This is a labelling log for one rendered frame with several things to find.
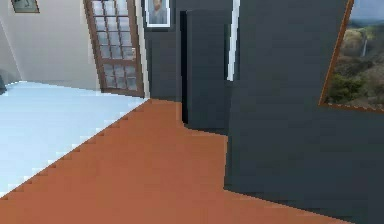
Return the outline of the white-framed portrait picture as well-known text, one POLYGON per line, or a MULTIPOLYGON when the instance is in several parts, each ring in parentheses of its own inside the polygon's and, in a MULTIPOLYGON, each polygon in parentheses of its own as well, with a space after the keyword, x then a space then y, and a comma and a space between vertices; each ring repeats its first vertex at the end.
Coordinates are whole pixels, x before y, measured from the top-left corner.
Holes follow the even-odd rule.
POLYGON ((169 28, 170 0, 145 0, 145 15, 149 28, 169 28))

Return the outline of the brown glass-paned room door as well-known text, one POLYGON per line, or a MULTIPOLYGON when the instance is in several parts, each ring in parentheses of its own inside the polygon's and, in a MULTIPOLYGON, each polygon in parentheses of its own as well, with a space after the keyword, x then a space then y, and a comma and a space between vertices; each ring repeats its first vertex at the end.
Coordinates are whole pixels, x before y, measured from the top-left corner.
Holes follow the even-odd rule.
POLYGON ((134 0, 83 0, 100 90, 145 97, 134 0))

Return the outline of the brown-framed grey picture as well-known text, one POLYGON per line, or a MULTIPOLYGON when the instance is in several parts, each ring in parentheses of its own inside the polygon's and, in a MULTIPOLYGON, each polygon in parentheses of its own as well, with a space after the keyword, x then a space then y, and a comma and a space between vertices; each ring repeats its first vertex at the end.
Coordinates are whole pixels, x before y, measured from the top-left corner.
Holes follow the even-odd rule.
POLYGON ((11 0, 15 13, 38 13, 37 0, 11 0))

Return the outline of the brown-framed landscape picture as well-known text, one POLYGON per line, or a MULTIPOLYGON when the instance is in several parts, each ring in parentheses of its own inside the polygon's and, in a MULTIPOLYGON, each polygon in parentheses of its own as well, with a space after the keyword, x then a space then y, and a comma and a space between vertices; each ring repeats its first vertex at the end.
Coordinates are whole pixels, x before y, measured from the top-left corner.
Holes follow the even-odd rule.
POLYGON ((384 0, 348 0, 321 106, 384 114, 384 0))

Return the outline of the dark grey room door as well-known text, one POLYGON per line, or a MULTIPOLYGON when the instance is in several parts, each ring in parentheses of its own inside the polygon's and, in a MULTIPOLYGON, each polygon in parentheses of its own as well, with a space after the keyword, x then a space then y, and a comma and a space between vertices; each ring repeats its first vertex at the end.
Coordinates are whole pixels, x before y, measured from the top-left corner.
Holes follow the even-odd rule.
POLYGON ((227 23, 222 10, 186 13, 186 126, 227 134, 227 23))

